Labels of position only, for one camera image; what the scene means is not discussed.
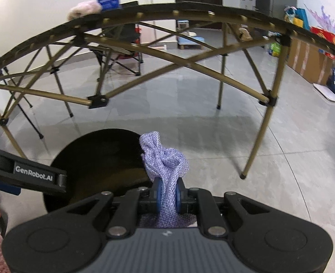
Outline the purple decorative plant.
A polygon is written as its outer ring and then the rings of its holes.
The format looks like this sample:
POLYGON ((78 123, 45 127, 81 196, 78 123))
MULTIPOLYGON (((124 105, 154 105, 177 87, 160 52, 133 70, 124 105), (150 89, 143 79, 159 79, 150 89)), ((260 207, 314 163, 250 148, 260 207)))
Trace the purple decorative plant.
POLYGON ((315 21, 317 21, 317 23, 319 24, 319 26, 322 29, 335 34, 335 19, 331 18, 330 14, 325 13, 324 5, 321 6, 321 13, 320 14, 318 12, 313 11, 312 9, 308 8, 307 5, 304 5, 304 6, 309 11, 311 16, 315 19, 315 21))

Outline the folding table frame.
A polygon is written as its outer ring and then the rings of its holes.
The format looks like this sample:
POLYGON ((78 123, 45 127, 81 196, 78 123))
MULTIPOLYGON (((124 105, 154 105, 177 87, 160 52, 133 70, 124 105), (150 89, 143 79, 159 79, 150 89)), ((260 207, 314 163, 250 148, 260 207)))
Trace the folding table frame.
POLYGON ((190 158, 246 158, 335 149, 335 113, 310 88, 295 90, 283 58, 264 80, 249 50, 278 42, 289 51, 292 39, 325 51, 335 46, 309 31, 257 12, 202 3, 151 4, 88 15, 24 41, 0 57, 0 126, 20 155, 24 147, 8 129, 15 106, 28 97, 52 105, 79 105, 104 120, 150 123, 171 134, 190 158), (223 26, 247 25, 271 31, 252 41, 203 44, 202 51, 161 51, 149 43, 126 44, 99 37, 102 29, 154 20, 187 18, 223 26), (98 44, 142 53, 141 75, 114 64, 100 75, 91 51, 98 44))

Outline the black trash bin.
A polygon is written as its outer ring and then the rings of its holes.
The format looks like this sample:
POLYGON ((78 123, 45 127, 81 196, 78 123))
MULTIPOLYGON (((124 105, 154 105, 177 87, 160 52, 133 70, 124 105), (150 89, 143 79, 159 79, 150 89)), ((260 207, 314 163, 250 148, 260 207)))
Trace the black trash bin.
POLYGON ((123 196, 128 190, 151 187, 141 155, 140 135, 108 128, 72 141, 51 163, 67 175, 66 192, 43 194, 48 213, 103 191, 123 196))

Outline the white bathroom scale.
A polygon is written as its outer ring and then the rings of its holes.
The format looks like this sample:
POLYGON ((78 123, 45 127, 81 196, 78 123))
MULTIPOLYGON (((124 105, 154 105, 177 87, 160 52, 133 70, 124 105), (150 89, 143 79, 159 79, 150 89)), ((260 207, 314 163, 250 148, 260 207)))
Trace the white bathroom scale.
POLYGON ((335 94, 327 86, 314 83, 313 87, 328 101, 335 103, 335 94))

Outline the green pet food bag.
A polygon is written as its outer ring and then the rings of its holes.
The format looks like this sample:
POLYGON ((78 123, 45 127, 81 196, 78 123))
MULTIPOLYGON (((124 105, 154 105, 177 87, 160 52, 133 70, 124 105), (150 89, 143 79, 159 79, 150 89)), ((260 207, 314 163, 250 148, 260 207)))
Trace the green pet food bag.
POLYGON ((269 54, 273 57, 279 57, 281 51, 281 44, 278 42, 274 42, 270 44, 269 54))

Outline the red gift box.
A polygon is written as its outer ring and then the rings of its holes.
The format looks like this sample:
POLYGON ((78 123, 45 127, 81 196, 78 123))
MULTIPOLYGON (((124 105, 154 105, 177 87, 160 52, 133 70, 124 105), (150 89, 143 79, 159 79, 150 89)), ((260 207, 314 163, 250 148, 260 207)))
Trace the red gift box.
POLYGON ((335 34, 318 27, 310 27, 310 31, 335 45, 335 34))

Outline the pink fuzzy item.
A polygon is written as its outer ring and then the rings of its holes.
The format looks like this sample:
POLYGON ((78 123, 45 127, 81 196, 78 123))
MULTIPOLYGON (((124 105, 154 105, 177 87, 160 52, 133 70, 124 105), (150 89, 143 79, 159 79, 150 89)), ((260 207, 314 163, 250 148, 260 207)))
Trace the pink fuzzy item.
POLYGON ((102 6, 95 0, 80 2, 69 10, 67 14, 67 20, 71 21, 86 15, 98 14, 101 11, 102 6))

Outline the purple knitted cloth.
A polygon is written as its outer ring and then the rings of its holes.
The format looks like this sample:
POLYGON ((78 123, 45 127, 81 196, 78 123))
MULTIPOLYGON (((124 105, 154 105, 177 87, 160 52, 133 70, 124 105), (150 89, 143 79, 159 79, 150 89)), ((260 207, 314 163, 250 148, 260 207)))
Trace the purple knitted cloth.
POLYGON ((164 147, 157 131, 140 136, 146 173, 151 181, 159 178, 161 186, 160 211, 141 217, 140 225, 144 228, 187 228, 196 222, 196 216, 181 215, 177 211, 176 187, 178 179, 183 178, 189 170, 188 160, 179 150, 164 147))

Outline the large cardboard box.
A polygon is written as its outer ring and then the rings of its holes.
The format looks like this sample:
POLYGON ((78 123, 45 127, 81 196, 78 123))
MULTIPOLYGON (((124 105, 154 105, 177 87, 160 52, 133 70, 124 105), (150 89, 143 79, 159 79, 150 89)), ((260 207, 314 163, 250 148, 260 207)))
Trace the large cardboard box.
POLYGON ((287 65, 307 82, 326 85, 334 60, 309 43, 292 39, 287 65))

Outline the black folding chair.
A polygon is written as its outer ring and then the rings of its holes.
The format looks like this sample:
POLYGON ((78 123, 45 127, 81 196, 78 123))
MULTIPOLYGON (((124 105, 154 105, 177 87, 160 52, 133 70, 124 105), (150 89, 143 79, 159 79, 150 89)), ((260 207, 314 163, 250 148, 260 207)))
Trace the black folding chair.
MULTIPOLYGON (((140 43, 141 31, 138 25, 135 23, 128 23, 117 27, 109 27, 102 29, 99 37, 108 38, 113 41, 121 41, 126 44, 139 44, 140 43)), ((112 69, 114 64, 121 66, 122 68, 130 71, 135 76, 141 75, 141 64, 143 63, 142 53, 127 50, 119 46, 109 46, 107 44, 100 44, 99 41, 90 41, 89 44, 98 44, 98 46, 92 47, 96 55, 98 63, 100 65, 100 75, 106 76, 106 74, 112 69), (137 61, 137 70, 132 70, 130 67, 121 63, 123 59, 134 59, 137 61)))

